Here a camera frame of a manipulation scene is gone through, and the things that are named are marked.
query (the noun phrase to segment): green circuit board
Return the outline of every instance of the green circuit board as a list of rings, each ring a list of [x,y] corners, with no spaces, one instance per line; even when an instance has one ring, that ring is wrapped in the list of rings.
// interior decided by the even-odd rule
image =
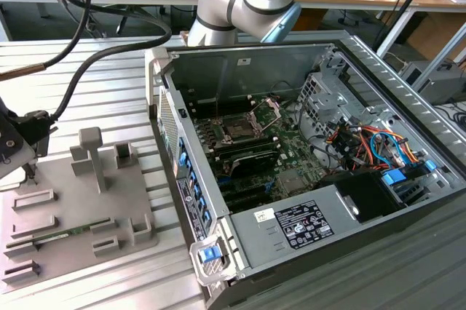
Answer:
[[[285,110],[279,109],[279,111],[281,117],[260,135],[254,134],[249,127],[247,113],[195,120],[195,124],[202,125],[206,133],[206,130],[210,130],[210,136],[217,140],[223,138],[227,132],[229,134],[227,139],[235,143],[260,137],[278,138],[278,141],[272,144],[274,151],[278,151],[277,161],[273,167],[258,171],[257,174],[254,174],[255,170],[253,170],[251,175],[230,178],[222,167],[216,166],[218,159],[215,156],[208,156],[225,201],[229,207],[234,208],[235,212],[250,209],[251,204],[275,202],[312,190],[326,174],[317,157],[310,151],[308,142],[298,131],[295,121]],[[262,128],[277,117],[266,103],[254,110],[254,115],[256,122]],[[209,140],[205,142],[205,139],[209,135],[203,134],[202,131],[198,134],[201,134],[200,137],[206,147],[205,153],[208,155],[208,147],[212,144]],[[227,148],[229,144],[217,142],[216,146]]]

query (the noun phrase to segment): blue latch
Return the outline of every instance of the blue latch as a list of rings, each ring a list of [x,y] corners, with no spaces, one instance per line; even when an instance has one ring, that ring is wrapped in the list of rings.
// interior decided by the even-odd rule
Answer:
[[[210,213],[207,210],[204,212],[204,219],[203,220],[204,220],[204,223],[206,225],[208,225],[209,222],[210,222]]]
[[[188,154],[186,152],[182,152],[180,155],[180,159],[178,163],[180,166],[184,166],[186,164],[186,160],[188,159]]]
[[[208,263],[209,261],[221,258],[222,254],[219,246],[213,246],[200,250],[199,256],[201,257],[202,263]]]
[[[199,187],[199,184],[194,185],[194,198],[199,199],[201,196],[201,188]]]
[[[199,210],[202,212],[202,208],[205,207],[205,200],[204,200],[204,197],[201,197],[201,199],[199,200]]]
[[[428,168],[428,170],[430,172],[432,172],[433,170],[435,170],[437,168],[437,165],[434,163],[433,160],[431,159],[428,159],[426,162],[425,162],[425,166]]]
[[[389,170],[384,174],[383,178],[388,185],[393,185],[406,179],[400,170]]]

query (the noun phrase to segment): floor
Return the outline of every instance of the floor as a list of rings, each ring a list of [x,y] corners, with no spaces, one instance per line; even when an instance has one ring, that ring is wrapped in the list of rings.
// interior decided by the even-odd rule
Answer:
[[[42,39],[67,39],[73,36],[76,30],[76,23],[70,18],[59,4],[45,4],[49,14],[48,17],[40,17],[35,4],[30,3],[6,3],[3,4],[4,17],[15,41],[30,41]],[[80,18],[80,9],[69,8],[75,18]],[[189,30],[194,21],[194,13],[191,6],[165,6],[161,11],[160,7],[145,7],[146,11],[154,16],[171,24],[173,33],[180,30]],[[359,36],[368,45],[372,45],[383,24],[375,18],[375,12],[365,11],[344,11],[332,9],[327,12],[320,24],[321,30],[347,30],[351,34]],[[121,17],[96,13],[95,19],[98,22],[100,32],[108,37],[117,36],[117,27]],[[162,31],[148,23],[129,19],[125,29],[120,36],[155,36]],[[424,60],[424,58],[407,44],[394,44],[390,52],[401,60],[413,61]],[[387,55],[386,61],[399,71],[403,63],[393,55]]]

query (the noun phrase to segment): ventilation grille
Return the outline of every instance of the ventilation grille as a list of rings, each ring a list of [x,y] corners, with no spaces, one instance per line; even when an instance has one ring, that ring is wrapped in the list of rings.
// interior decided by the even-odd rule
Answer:
[[[165,136],[165,145],[172,154],[173,159],[177,159],[178,127],[173,117],[172,109],[168,103],[167,94],[161,89],[160,95],[160,120],[162,121],[162,131]]]

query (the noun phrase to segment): aluminum workbench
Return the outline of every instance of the aluminum workbench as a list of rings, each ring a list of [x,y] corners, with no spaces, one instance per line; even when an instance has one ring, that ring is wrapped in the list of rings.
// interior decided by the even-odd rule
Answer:
[[[345,35],[340,31],[325,34]],[[19,114],[34,109],[54,111],[73,72],[86,57],[123,42],[142,40],[82,40],[73,53],[48,71],[0,83],[1,96]],[[3,44],[0,71],[46,60],[65,44]],[[182,41],[174,37],[169,45],[182,45]],[[12,93],[18,86],[21,96]],[[68,156],[69,146],[78,144],[78,129],[83,127],[99,126],[104,147],[131,141],[146,180],[159,244],[0,295],[0,309],[205,309],[146,115],[144,87],[143,52],[115,55],[94,64],[78,84],[44,160]],[[465,309],[465,220],[466,197],[460,197],[405,231],[234,309]]]

